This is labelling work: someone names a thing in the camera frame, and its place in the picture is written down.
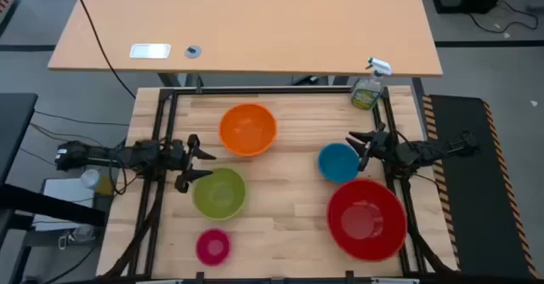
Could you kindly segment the light wood desk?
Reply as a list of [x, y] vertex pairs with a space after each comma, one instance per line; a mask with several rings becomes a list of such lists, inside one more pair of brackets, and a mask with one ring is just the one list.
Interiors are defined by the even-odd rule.
[[[165, 60], [131, 59], [135, 43], [171, 45]], [[199, 46], [201, 56], [184, 51]], [[52, 70], [364, 75], [442, 73], [422, 0], [79, 0]]]

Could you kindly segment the black mat with hazard stripes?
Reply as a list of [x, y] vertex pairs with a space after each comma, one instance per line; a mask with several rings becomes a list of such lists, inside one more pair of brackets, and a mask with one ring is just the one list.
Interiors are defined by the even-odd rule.
[[465, 275], [535, 279], [507, 164], [489, 104], [478, 98], [425, 95], [428, 138], [454, 142], [472, 133], [479, 151], [433, 165], [456, 263]]

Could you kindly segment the orange plastic bowl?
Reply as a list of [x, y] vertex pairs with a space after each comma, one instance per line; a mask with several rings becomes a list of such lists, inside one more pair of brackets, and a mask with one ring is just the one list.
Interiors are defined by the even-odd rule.
[[238, 156], [257, 156], [276, 140], [278, 124], [264, 105], [242, 103], [229, 108], [218, 124], [224, 147]]

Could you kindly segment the large red plastic bowl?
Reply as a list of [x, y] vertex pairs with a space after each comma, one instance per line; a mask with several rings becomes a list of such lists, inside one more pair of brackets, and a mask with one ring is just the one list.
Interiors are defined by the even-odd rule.
[[370, 179], [339, 186], [327, 204], [326, 222], [333, 241], [363, 261], [395, 256], [407, 236], [407, 216], [399, 199]]

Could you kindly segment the black side table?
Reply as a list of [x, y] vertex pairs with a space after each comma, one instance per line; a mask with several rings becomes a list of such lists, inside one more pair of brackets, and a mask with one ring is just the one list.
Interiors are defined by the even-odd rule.
[[0, 93], [0, 186], [9, 175], [37, 98], [34, 93]]

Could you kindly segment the clear plastic item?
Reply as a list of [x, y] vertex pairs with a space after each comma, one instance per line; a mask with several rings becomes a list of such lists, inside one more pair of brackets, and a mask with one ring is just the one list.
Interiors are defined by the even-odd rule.
[[81, 225], [69, 234], [70, 243], [86, 243], [95, 239], [96, 232], [92, 225]]

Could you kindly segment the grey desk leg frame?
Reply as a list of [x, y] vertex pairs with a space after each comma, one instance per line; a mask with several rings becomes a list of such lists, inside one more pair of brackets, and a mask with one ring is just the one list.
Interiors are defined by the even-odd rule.
[[165, 87], [201, 88], [204, 86], [198, 73], [158, 73], [158, 76]]

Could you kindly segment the small pink plastic bowl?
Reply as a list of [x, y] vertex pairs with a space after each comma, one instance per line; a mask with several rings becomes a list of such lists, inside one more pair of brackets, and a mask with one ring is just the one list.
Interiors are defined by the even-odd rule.
[[230, 249], [229, 235], [224, 230], [210, 229], [199, 235], [195, 253], [202, 264], [218, 266], [229, 257]]

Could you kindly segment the black table beam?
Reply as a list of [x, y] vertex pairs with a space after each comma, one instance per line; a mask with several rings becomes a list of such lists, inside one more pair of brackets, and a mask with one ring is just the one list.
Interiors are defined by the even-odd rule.
[[14, 185], [0, 185], [0, 208], [20, 210], [97, 227], [105, 225], [105, 212], [60, 200]]

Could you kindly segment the white flat box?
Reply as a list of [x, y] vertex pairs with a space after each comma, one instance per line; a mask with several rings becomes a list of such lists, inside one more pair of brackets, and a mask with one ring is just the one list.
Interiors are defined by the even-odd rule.
[[[93, 206], [95, 195], [94, 190], [85, 186], [80, 179], [46, 179], [43, 194], [84, 207]], [[36, 231], [69, 230], [80, 226], [68, 220], [39, 214], [34, 216], [32, 225]]]

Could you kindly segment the blue plastic bowl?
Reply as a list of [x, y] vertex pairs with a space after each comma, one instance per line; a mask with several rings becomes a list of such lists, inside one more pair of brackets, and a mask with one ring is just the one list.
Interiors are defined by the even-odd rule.
[[325, 179], [344, 184], [358, 175], [359, 156], [348, 145], [332, 143], [320, 150], [318, 169]]

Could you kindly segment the yellow container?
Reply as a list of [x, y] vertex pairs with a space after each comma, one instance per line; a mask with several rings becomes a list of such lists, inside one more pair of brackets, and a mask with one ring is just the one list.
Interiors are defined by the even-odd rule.
[[108, 177], [102, 177], [96, 184], [94, 191], [101, 196], [111, 196], [114, 194], [114, 183]]

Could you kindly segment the black desk foot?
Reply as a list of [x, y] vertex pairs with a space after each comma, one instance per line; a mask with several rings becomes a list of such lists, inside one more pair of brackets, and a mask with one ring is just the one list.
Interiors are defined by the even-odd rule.
[[294, 80], [292, 86], [328, 86], [328, 76], [304, 76]]

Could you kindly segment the spray bottle with white trigger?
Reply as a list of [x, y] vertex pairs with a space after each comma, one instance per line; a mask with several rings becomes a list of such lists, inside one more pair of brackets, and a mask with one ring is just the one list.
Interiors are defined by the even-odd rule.
[[374, 57], [369, 57], [367, 70], [371, 70], [368, 77], [359, 77], [351, 88], [350, 102], [353, 106], [371, 110], [377, 103], [378, 97], [383, 90], [382, 78], [392, 75], [391, 65]]

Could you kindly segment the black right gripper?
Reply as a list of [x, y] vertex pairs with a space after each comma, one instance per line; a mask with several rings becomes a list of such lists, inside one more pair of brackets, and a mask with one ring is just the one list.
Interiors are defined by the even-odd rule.
[[398, 146], [398, 138], [395, 133], [385, 132], [385, 127], [386, 125], [383, 122], [379, 122], [376, 131], [370, 131], [368, 133], [348, 133], [350, 136], [361, 141], [358, 142], [355, 139], [346, 138], [348, 144], [355, 150], [358, 155], [359, 172], [363, 172], [366, 169], [366, 166], [371, 156], [383, 161], [398, 161], [398, 156], [396, 152], [396, 148]]

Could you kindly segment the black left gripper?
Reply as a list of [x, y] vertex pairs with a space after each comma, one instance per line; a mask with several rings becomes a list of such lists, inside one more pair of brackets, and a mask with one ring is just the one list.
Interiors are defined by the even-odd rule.
[[[196, 134], [191, 134], [188, 138], [187, 145], [190, 154], [200, 160], [216, 160], [217, 157], [206, 153], [201, 149], [201, 142]], [[170, 171], [180, 171], [181, 174], [176, 178], [175, 189], [180, 193], [186, 193], [190, 184], [197, 179], [211, 175], [211, 170], [188, 169], [189, 158], [184, 150], [182, 140], [173, 140], [170, 144], [165, 145], [163, 149], [163, 167]]]

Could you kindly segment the silver rectangular desk plate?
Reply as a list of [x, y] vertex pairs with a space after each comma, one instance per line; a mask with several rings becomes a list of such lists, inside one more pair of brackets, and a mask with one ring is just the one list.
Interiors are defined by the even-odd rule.
[[169, 57], [171, 45], [165, 43], [135, 43], [129, 52], [131, 59], [165, 60]]

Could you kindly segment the green plastic bowl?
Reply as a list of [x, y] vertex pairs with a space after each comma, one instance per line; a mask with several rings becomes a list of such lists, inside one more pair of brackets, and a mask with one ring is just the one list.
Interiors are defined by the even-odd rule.
[[215, 168], [212, 174], [198, 179], [192, 192], [195, 208], [213, 221], [231, 219], [245, 205], [245, 180], [229, 168]]

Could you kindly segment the white plastic cup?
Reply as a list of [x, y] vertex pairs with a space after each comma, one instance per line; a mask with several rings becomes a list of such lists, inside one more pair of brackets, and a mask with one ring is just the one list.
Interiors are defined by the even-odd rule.
[[91, 190], [95, 190], [101, 182], [101, 173], [97, 169], [88, 169], [80, 177], [81, 183]]

